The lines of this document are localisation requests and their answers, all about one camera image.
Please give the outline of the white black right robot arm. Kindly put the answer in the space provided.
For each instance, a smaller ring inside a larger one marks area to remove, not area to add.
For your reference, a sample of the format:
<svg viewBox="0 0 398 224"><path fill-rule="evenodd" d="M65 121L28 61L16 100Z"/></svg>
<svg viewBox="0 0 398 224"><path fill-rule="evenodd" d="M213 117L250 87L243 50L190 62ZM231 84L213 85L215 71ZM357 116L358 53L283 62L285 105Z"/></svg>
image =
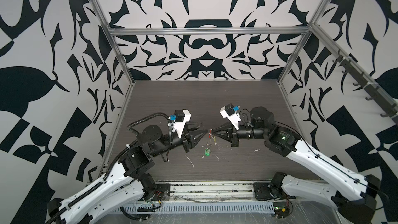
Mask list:
<svg viewBox="0 0 398 224"><path fill-rule="evenodd" d="M381 185L377 177L358 174L322 154L292 128L277 122L266 108L255 107L249 113L249 121L242 123L238 106L223 106L220 114L228 122L212 134L232 147L238 147L240 140L263 140L270 151L306 167L324 181L317 183L277 172L269 183L254 185L258 201L299 197L327 205L353 224L371 223Z"/></svg>

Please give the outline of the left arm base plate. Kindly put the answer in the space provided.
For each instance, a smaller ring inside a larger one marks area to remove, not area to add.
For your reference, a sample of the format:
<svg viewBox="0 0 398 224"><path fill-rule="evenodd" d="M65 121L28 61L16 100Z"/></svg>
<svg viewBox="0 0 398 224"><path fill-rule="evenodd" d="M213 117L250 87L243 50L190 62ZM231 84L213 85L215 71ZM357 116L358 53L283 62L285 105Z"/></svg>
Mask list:
<svg viewBox="0 0 398 224"><path fill-rule="evenodd" d="M143 185L143 189L138 191L142 196L133 201L163 200L170 196L170 190L169 183Z"/></svg>

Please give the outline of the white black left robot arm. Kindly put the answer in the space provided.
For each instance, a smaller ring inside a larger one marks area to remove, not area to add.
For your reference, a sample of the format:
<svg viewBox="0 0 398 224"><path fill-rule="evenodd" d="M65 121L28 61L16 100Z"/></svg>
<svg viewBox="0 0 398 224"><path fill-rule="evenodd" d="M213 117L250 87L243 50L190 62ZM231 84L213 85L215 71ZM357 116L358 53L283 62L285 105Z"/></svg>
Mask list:
<svg viewBox="0 0 398 224"><path fill-rule="evenodd" d="M207 134L200 126L197 122L188 123L181 135L166 135L157 125L147 126L102 176L69 198L51 200L47 223L94 224L127 203L151 200L157 189L148 173L154 166L153 158L179 146L189 152Z"/></svg>

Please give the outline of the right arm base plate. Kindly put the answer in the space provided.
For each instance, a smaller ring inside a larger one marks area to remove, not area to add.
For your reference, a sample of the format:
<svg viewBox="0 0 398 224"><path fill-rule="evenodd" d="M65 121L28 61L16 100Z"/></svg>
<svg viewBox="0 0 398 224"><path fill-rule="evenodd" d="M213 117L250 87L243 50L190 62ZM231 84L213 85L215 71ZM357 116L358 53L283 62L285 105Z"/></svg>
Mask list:
<svg viewBox="0 0 398 224"><path fill-rule="evenodd" d="M282 183L253 183L255 198L258 201L296 199L282 190Z"/></svg>

